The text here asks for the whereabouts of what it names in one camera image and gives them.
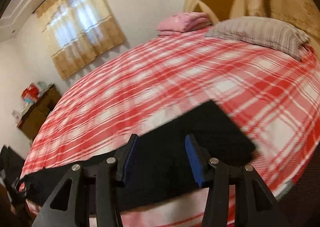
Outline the centre window curtain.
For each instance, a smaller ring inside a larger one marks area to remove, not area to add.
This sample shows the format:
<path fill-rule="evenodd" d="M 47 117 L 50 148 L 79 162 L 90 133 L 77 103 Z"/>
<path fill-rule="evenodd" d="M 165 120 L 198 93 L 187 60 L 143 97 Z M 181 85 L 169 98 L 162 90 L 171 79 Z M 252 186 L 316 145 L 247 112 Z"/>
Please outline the centre window curtain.
<path fill-rule="evenodd" d="M 63 80 L 125 41 L 106 0 L 45 0 L 35 14 Z"/>

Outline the brown wooden desk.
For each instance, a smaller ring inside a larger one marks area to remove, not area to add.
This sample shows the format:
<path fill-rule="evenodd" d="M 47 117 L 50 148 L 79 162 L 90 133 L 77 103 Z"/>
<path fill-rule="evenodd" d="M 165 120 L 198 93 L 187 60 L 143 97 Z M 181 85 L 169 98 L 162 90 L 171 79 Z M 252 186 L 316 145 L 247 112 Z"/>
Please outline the brown wooden desk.
<path fill-rule="evenodd" d="M 24 133 L 29 140 L 34 140 L 46 118 L 61 99 L 61 94 L 55 84 L 50 84 L 39 100 L 22 115 L 17 128 Z"/>

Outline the black pants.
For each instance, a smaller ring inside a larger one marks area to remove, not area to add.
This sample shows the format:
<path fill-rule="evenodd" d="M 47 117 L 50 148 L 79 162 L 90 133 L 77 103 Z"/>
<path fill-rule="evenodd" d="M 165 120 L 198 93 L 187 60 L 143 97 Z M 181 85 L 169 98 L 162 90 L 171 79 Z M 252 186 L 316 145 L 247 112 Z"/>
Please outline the black pants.
<path fill-rule="evenodd" d="M 185 151 L 192 134 L 211 157 L 244 166 L 255 145 L 213 101 L 141 135 L 133 153 L 130 180 L 117 189 L 120 211 L 175 198 L 199 188 Z"/>

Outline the red gift bag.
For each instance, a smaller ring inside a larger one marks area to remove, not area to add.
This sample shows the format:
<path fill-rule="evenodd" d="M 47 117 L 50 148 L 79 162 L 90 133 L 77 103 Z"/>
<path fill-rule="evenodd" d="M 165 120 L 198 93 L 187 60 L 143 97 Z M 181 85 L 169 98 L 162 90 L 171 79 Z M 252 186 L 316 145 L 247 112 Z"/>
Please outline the red gift bag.
<path fill-rule="evenodd" d="M 39 100 L 39 89 L 31 83 L 21 94 L 22 99 L 28 103 L 36 103 Z"/>

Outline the black chair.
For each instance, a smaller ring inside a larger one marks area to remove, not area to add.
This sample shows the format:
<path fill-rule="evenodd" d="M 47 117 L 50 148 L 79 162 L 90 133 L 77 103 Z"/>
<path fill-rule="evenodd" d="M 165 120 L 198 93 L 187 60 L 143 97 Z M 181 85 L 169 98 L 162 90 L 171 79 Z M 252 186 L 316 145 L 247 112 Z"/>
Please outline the black chair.
<path fill-rule="evenodd" d="M 1 179 L 11 198 L 11 204 L 17 206 L 23 203 L 23 197 L 18 194 L 17 185 L 24 166 L 24 159 L 10 146 L 1 149 Z"/>

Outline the red plaid bed sheet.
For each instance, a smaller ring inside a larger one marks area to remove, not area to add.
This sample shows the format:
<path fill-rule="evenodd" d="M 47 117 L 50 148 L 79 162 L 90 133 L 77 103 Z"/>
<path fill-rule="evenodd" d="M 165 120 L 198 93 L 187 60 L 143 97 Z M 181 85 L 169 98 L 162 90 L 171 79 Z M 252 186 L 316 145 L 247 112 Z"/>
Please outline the red plaid bed sheet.
<path fill-rule="evenodd" d="M 319 206 L 319 60 L 300 61 L 206 30 L 157 37 L 96 68 L 59 100 L 22 169 L 29 199 L 44 204 L 74 164 L 101 161 L 139 137 L 213 101 L 255 145 L 249 162 L 291 225 Z M 200 226 L 206 189 L 121 211 L 125 226 Z"/>

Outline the pink folded blanket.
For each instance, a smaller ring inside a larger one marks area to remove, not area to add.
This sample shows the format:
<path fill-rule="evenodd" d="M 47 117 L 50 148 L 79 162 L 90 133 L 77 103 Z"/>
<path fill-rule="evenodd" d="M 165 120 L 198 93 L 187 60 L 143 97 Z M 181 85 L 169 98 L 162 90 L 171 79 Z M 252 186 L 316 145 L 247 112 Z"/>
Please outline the pink folded blanket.
<path fill-rule="evenodd" d="M 165 18 L 158 24 L 156 30 L 159 32 L 159 36 L 180 35 L 211 24 L 212 21 L 205 12 L 181 12 Z"/>

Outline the striped pillow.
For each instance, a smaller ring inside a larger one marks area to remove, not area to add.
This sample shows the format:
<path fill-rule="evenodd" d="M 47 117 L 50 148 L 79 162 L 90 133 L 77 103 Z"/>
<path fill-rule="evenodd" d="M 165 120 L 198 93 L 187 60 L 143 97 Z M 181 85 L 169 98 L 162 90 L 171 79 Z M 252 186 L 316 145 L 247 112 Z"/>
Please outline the striped pillow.
<path fill-rule="evenodd" d="M 208 38 L 244 41 L 253 45 L 272 48 L 300 61 L 300 49 L 310 41 L 301 29 L 272 18 L 243 16 L 214 25 Z"/>

